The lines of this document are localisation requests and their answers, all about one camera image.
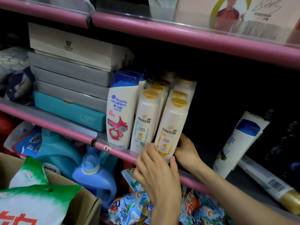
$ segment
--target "signature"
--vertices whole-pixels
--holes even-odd
[[[280,2],[282,2],[282,0],[261,0],[260,4],[257,7],[255,7],[252,11],[257,11],[260,9],[269,9],[272,11],[269,14],[272,14],[282,8],[278,5]]]

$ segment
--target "teal box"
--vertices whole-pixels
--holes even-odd
[[[106,130],[106,114],[67,102],[38,91],[33,92],[35,106],[100,132]]]

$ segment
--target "green and white bag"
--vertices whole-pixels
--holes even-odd
[[[36,159],[27,156],[23,166],[10,181],[9,189],[15,187],[47,184],[49,184],[49,182],[43,164]]]
[[[80,185],[31,185],[0,190],[0,224],[61,225]]]

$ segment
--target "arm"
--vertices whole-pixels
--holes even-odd
[[[146,190],[153,210],[150,225],[177,225],[181,211],[181,186],[175,158],[170,167],[151,143],[136,160],[133,176]]]
[[[217,175],[202,160],[194,144],[181,135],[181,146],[175,151],[179,163],[195,175],[225,208],[236,225],[296,225],[291,221]]]

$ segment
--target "gray box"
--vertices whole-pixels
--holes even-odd
[[[103,87],[83,80],[39,69],[37,67],[31,66],[31,71],[35,75],[35,79],[38,81],[95,96],[97,98],[107,99],[108,97],[109,87]]]
[[[107,72],[58,58],[28,52],[30,64],[34,67],[84,80],[104,87],[110,86],[112,72]]]
[[[37,90],[41,93],[51,95],[80,106],[84,106],[102,113],[106,113],[107,100],[94,96],[72,91],[66,88],[51,85],[45,82],[36,81]]]

